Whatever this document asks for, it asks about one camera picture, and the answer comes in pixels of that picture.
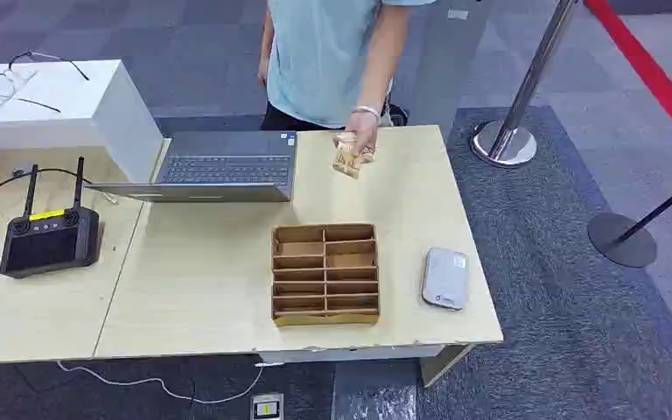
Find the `person's left hand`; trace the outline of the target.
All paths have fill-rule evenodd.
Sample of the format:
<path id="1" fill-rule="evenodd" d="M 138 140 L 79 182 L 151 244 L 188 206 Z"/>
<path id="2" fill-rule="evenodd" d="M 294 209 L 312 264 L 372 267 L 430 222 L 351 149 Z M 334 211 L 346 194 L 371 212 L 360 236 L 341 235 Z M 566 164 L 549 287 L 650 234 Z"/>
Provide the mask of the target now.
<path id="1" fill-rule="evenodd" d="M 375 152 L 378 123 L 379 119 L 373 113 L 363 109 L 357 109 L 349 116 L 346 131 L 356 137 L 351 149 L 354 156 Z"/>

